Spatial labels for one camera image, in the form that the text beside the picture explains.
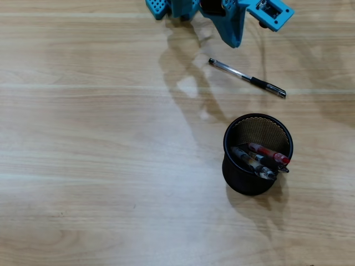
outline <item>teal 3d-printed part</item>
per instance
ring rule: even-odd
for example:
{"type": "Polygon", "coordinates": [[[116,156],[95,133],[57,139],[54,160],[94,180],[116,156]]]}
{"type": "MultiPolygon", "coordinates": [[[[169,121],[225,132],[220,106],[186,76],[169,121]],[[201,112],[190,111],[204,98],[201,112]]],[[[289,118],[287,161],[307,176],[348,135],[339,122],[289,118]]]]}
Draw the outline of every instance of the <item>teal 3d-printed part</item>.
{"type": "Polygon", "coordinates": [[[260,25],[276,32],[293,16],[294,10],[280,0],[145,0],[155,19],[167,13],[174,18],[191,19],[198,10],[213,21],[222,40],[230,47],[242,41],[245,12],[260,25]]]}

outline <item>pen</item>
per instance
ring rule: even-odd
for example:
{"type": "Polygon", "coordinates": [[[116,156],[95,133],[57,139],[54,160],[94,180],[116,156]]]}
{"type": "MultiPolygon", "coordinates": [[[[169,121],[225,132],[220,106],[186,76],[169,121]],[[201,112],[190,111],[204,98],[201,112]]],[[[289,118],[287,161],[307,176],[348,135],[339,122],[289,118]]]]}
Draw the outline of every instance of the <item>pen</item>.
{"type": "Polygon", "coordinates": [[[235,69],[231,68],[230,66],[223,64],[215,59],[210,58],[209,63],[210,63],[210,65],[213,65],[217,68],[227,71],[228,73],[230,73],[234,76],[237,76],[240,79],[246,80],[246,81],[250,82],[251,84],[258,86],[261,89],[264,89],[264,90],[267,90],[271,93],[274,93],[281,98],[286,98],[286,92],[283,89],[281,89],[275,85],[272,85],[268,82],[254,78],[253,76],[248,76],[246,74],[243,74],[242,72],[239,72],[238,70],[235,70],[235,69]]]}
{"type": "Polygon", "coordinates": [[[267,157],[267,156],[262,156],[260,154],[256,154],[255,152],[252,152],[252,151],[249,151],[248,152],[248,155],[254,159],[255,161],[261,163],[262,165],[265,165],[267,167],[270,167],[270,168],[277,168],[279,169],[280,171],[282,172],[286,172],[286,173],[289,173],[289,169],[287,169],[287,167],[283,164],[279,164],[277,163],[275,160],[267,157]]]}
{"type": "Polygon", "coordinates": [[[237,147],[232,147],[231,150],[240,160],[245,162],[258,177],[267,180],[276,180],[274,172],[272,172],[266,166],[253,160],[245,151],[237,147]]]}
{"type": "Polygon", "coordinates": [[[261,155],[268,156],[268,157],[274,159],[276,162],[283,163],[284,165],[290,163],[290,159],[287,158],[286,155],[283,155],[283,154],[276,152],[276,151],[269,150],[259,144],[249,143],[248,147],[251,151],[261,154],[261,155]]]}

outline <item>wooden table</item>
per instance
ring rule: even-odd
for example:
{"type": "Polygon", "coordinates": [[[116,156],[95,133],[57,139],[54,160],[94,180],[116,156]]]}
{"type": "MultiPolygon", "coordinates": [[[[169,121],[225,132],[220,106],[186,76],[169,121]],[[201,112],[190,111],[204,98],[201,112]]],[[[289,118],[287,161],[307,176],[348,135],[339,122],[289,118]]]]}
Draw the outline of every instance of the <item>wooden table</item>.
{"type": "Polygon", "coordinates": [[[280,32],[248,15],[231,49],[143,0],[2,0],[0,265],[354,266],[355,2],[287,4],[280,32]],[[257,197],[221,172],[251,112],[295,144],[257,197]]]}

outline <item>red marker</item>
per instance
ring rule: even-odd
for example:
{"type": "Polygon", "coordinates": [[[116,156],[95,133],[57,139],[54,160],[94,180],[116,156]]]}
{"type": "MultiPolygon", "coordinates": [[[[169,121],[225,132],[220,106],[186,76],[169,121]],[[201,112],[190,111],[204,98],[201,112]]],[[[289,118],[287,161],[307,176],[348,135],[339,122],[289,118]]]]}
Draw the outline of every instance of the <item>red marker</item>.
{"type": "Polygon", "coordinates": [[[270,158],[273,158],[276,162],[282,163],[284,165],[290,163],[290,159],[287,158],[287,156],[285,156],[279,152],[269,150],[259,144],[249,143],[248,147],[251,151],[261,154],[261,155],[266,155],[270,158]]]}

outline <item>black mesh pen holder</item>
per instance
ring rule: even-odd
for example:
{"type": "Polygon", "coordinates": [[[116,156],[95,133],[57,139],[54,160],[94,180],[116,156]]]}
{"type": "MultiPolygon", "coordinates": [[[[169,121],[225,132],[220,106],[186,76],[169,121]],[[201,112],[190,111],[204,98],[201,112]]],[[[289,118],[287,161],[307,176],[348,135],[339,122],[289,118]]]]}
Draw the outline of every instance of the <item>black mesh pen holder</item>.
{"type": "Polygon", "coordinates": [[[259,195],[272,187],[274,181],[256,176],[251,169],[238,159],[231,147],[254,142],[270,150],[280,152],[291,159],[292,137],[277,119],[264,114],[248,114],[236,119],[224,136],[223,176],[235,191],[245,195],[259,195]]]}

